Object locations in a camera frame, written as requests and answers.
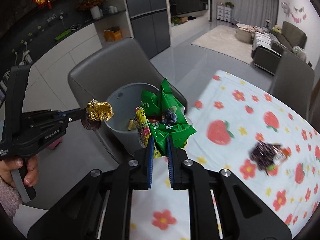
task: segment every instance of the gold foil wrapper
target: gold foil wrapper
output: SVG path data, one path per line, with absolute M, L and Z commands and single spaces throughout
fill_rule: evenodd
M 108 102 L 98 102 L 95 99 L 88 103 L 86 111 L 92 121 L 108 121 L 113 116 L 112 106 Z

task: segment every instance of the human hand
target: human hand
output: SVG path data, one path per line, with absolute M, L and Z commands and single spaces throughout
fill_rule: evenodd
M 15 183 L 11 177 L 10 171 L 21 168 L 23 161 L 21 158 L 12 158 L 0 161 L 0 177 L 10 186 L 15 187 Z M 33 156 L 27 160 L 28 173 L 24 177 L 23 184 L 33 187 L 38 182 L 38 158 Z

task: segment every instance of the beige rug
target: beige rug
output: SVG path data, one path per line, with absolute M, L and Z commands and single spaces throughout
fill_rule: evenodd
M 252 44 L 237 40 L 235 28 L 219 25 L 191 44 L 215 50 L 247 64 L 252 62 Z

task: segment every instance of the gray sofa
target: gray sofa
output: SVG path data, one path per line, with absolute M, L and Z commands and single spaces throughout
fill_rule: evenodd
M 307 36 L 298 27 L 286 21 L 283 22 L 282 34 L 273 31 L 270 31 L 270 33 L 276 36 L 280 44 L 278 44 L 278 41 L 272 41 L 271 49 L 259 46 L 252 51 L 251 56 L 255 66 L 275 74 L 284 51 L 283 46 L 290 52 L 296 45 L 304 49 Z

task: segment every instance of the tablecloth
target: tablecloth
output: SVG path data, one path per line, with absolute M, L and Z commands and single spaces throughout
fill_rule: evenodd
M 320 194 L 320 135 L 288 106 L 254 85 L 218 71 L 191 109 L 196 133 L 185 148 L 206 169 L 230 169 L 294 237 Z M 261 140 L 280 143 L 290 157 L 268 175 L 250 160 Z M 153 185 L 133 192 L 130 239 L 190 239 L 187 191 L 170 188 L 166 157 L 154 160 Z

